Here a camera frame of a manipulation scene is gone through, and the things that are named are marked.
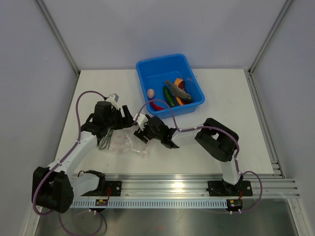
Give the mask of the red fake chili pepper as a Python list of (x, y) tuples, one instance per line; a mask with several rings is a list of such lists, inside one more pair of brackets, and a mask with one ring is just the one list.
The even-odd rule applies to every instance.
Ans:
[(162, 111), (162, 110), (164, 110), (163, 107), (158, 106), (152, 99), (150, 99), (150, 105), (155, 111)]

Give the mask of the clear zip top bag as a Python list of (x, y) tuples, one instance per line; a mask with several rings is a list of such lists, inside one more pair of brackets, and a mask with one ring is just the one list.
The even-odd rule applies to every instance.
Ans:
[(142, 155), (141, 152), (146, 151), (147, 144), (134, 136), (136, 130), (135, 127), (114, 130), (110, 148), (102, 151), (115, 155), (123, 155), (127, 153)]

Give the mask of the fake green cucumber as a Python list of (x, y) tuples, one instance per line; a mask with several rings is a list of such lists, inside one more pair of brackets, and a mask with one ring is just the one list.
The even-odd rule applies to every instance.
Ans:
[(175, 102), (174, 97), (171, 94), (169, 88), (167, 86), (163, 86), (162, 90), (163, 90), (163, 95), (164, 95), (164, 98), (165, 98), (165, 101), (167, 102), (167, 104), (170, 107), (175, 107), (176, 106), (176, 102)]

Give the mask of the fake egg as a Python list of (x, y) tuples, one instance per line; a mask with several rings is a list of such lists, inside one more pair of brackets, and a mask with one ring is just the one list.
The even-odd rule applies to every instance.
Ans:
[(154, 95), (155, 95), (155, 91), (153, 89), (150, 88), (150, 89), (147, 90), (147, 96), (150, 99), (152, 99), (154, 97)]

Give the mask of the grey fake fish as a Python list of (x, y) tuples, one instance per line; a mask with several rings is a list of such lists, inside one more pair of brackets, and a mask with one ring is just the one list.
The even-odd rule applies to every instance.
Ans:
[(171, 83), (169, 80), (166, 80), (163, 83), (166, 85), (169, 85), (171, 93), (175, 97), (179, 97), (181, 100), (188, 102), (188, 103), (193, 102), (193, 98), (189, 93), (187, 93), (184, 90), (182, 90), (181, 88), (177, 87), (175, 84)]

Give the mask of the fake steak slice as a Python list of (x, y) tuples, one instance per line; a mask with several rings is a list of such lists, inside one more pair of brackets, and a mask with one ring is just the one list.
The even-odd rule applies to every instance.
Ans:
[[(184, 92), (187, 92), (186, 88), (185, 88), (185, 81), (181, 78), (177, 78), (175, 81), (174, 81), (174, 85), (177, 86), (178, 88), (180, 88), (181, 90), (183, 90)], [(189, 104), (189, 102), (185, 102), (183, 101), (180, 97), (175, 97), (177, 103), (179, 106), (183, 106), (183, 105), (186, 105), (186, 104)]]

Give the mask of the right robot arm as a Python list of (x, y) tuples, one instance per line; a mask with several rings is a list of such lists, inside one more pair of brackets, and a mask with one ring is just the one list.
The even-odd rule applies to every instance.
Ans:
[(242, 174), (239, 170), (239, 136), (213, 118), (208, 118), (201, 126), (180, 129), (169, 128), (158, 117), (140, 115), (134, 125), (139, 128), (134, 135), (144, 143), (155, 139), (168, 149), (198, 143), (213, 158), (220, 162), (224, 193), (234, 195), (241, 191)]

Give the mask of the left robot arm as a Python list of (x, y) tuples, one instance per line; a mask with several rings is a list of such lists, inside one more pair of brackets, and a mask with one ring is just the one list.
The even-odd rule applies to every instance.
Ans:
[(70, 150), (47, 167), (37, 167), (32, 177), (32, 206), (65, 213), (73, 199), (79, 196), (119, 196), (119, 181), (107, 183), (105, 174), (88, 170), (71, 180), (79, 164), (106, 137), (110, 130), (133, 125), (133, 117), (126, 105), (115, 108), (112, 102), (99, 101), (84, 124), (79, 124), (78, 138)]

